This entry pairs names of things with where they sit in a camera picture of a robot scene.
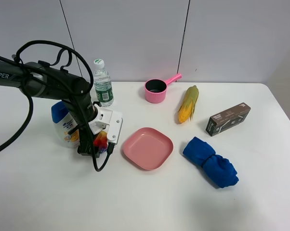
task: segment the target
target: black cable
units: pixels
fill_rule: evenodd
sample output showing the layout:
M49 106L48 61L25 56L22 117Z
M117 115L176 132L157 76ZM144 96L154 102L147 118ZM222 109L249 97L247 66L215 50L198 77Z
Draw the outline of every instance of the black cable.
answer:
M26 92L24 86L25 86L25 81L26 78L22 81L21 83L21 89L23 91L23 94L27 97L28 99L28 103L29 103L29 110L28 110L28 115L24 121L24 123L22 124L22 126L19 128L19 130L13 135L11 136L10 139L8 139L5 143L3 143L0 146L0 151L2 151L3 149L5 149L6 147L8 147L10 144L12 144L21 134L22 132L25 130L25 128L28 126L30 119L33 115L33 111L34 111L34 104L33 104L33 99L30 97L30 95Z
M31 67L31 66L28 66L28 65L23 64L23 62L22 62L22 60L21 60L21 58L20 58L20 54L21 54L21 53L22 53L26 48L28 48L29 46L35 45L35 44L48 44L48 45L53 45L53 46L56 46L56 47L60 47L60 48L62 48L62 49L66 49L66 50L70 51L70 52L73 53L77 58L79 58L79 59L81 60L81 62L84 64L84 66L86 67L86 69L87 69L87 71L88 71L88 73L89 73L89 76L90 76L90 86L88 87L88 89L84 90L83 93L81 93L81 94L80 94L80 93L75 93L75 92L73 92L73 91L70 89L70 87L69 87L66 83L64 83L63 81L61 81L60 79L58 79L56 76L50 75L49 73L47 73L46 71L43 71L43 70L41 70L41 69L38 69L38 68ZM92 87L93 87L93 74L92 74L92 71L91 71L90 67L88 66L87 62L84 60L84 58L83 58L83 57L82 57L78 52L76 52L74 49L71 49L70 47L67 47L67 46L65 46L65 45L62 45L62 44L60 44L60 43L51 42L51 41L45 41L45 40L35 40L35 41L31 41L31 42L26 43L24 46L22 46L22 47L17 51L17 53L16 53L16 55L15 55L15 58L14 58L14 61L15 61L15 62L13 62L13 61L11 61L11 60L9 60L9 59L3 58L3 57L1 57L1 56L0 56L0 61L3 61L3 62L6 62L6 63L9 63L9 64L11 64L11 65L20 66L20 67L23 68L24 70L26 69L26 71L28 71L28 70L32 70L32 71L34 71L35 73L38 73L38 74L45 74L45 75L47 75L47 76L53 78L54 80L58 81L62 86L64 86L64 88L67 89L67 91L71 94L72 99L77 103L77 107L78 107L79 112L82 114L83 122L84 122L84 125L85 125L85 128L86 128L86 131L87 131L87 135L88 135L88 139L89 139L88 141L89 141L89 143L90 143L90 147L91 147L91 155L92 155L92 162L93 162L94 168L95 168L95 170L96 170L97 172L101 171L101 170L105 167L105 165L106 165L106 163L107 163L107 161L108 161L110 155L112 154L115 144L113 144L113 143L110 143L110 144L109 144L108 149L107 149L107 156L106 156L106 158L105 158L105 161L104 161L103 164L100 166L100 168L98 168L97 160L96 160L95 153L94 153L92 131L90 130L90 127L89 127L88 121L87 121L87 119L86 119L86 115L85 115L83 109L81 108L79 102L78 102L77 99L76 99L76 96L81 96L81 95L84 95L84 94L89 93L90 90L91 90ZM31 115L30 115L29 120L27 121L27 119L26 119L26 121L25 121L24 124L21 126L21 128L23 128L23 127L24 127L24 129L26 128L26 126L28 125L28 123L29 123L29 121L30 121L30 119L31 119L31 116L32 116L32 112L31 112ZM24 131L24 129L21 130L21 128L18 130L18 132L21 131L20 134ZM16 135L16 134L13 135L13 137L12 137L13 140L12 140L8 145L10 145L10 144L11 144L11 143L12 143L12 142L13 142L13 141L18 137L18 136L17 136L17 137L14 137L15 135Z
M85 66L88 74L89 74L89 78L90 78L90 85L88 87L88 89L84 90L83 93L74 93L71 91L71 94L75 95L75 96L81 96L81 95L85 95L87 93L90 92L90 90L93 87L93 74L92 74L92 70L91 68L88 66L87 62L85 61L85 59L78 53L76 52L74 49L65 46L63 44L57 43L57 42L52 42L52 41L46 41L46 40L34 40L34 41L30 41L28 43L26 43L25 45L23 45L20 49L18 49L18 51L15 54L15 58L14 61L15 62L20 62L21 58L20 58L20 54L28 47L32 46L32 45L36 45L36 44L47 44L47 45L52 45L55 47L60 47L60 48L64 48L67 51L70 51L71 53L73 53L76 57L78 57L80 59L80 61L83 63L83 65Z

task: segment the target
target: robotic arm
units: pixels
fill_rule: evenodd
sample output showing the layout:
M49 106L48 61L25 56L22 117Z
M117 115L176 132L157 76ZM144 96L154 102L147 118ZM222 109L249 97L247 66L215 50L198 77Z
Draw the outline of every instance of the robotic arm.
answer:
M57 56L57 61L54 64L44 61L23 64L20 53L34 44L49 44L61 47L62 49ZM62 66L60 70L51 67L59 62L61 54L66 50L69 54L69 62L66 66L69 66L71 63L71 53L75 54L88 70L91 79L90 83L79 76L68 73L64 69L65 66ZM122 116L121 113L92 104L89 91L93 86L93 75L82 56L62 44L36 40L25 44L13 58L14 61L0 57L0 85L19 88L27 96L30 107L25 123L11 139L0 146L0 151L11 144L29 123L33 110L31 97L62 100L78 124L77 129L79 129L80 135L78 153L91 155L95 169L101 171L118 142ZM109 143L107 156L105 162L98 168L93 140L95 135L106 126L109 126L107 133Z

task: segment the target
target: saucepan handle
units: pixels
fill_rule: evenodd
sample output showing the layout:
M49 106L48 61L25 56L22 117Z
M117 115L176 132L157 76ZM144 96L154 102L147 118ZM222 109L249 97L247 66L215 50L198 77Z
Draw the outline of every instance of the saucepan handle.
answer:
M169 85L170 83L175 82L176 80L180 79L181 77L182 77L182 74L178 73L178 74L174 75L172 78L165 80L164 82L166 83L166 85Z

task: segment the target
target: green bottle label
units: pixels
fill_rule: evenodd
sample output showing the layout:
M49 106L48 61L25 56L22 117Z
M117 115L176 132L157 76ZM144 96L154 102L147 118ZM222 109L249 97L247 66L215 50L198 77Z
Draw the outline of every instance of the green bottle label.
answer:
M112 88L108 90L96 90L96 95L99 102L107 103L113 99L113 91Z

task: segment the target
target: bottle label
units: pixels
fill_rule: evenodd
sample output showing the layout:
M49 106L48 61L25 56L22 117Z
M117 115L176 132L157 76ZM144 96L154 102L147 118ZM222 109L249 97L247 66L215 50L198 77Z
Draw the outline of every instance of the bottle label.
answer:
M113 99L113 91L112 88L108 90L96 90L96 95L99 102L107 103Z
M72 115L68 113L64 121L68 121L60 125L62 130L59 132L60 137L62 138L62 135L64 135L64 141L66 143L69 143L70 147L76 148L79 146L79 130L76 130L73 134L69 135L68 132L75 128L77 126L76 121L72 118Z

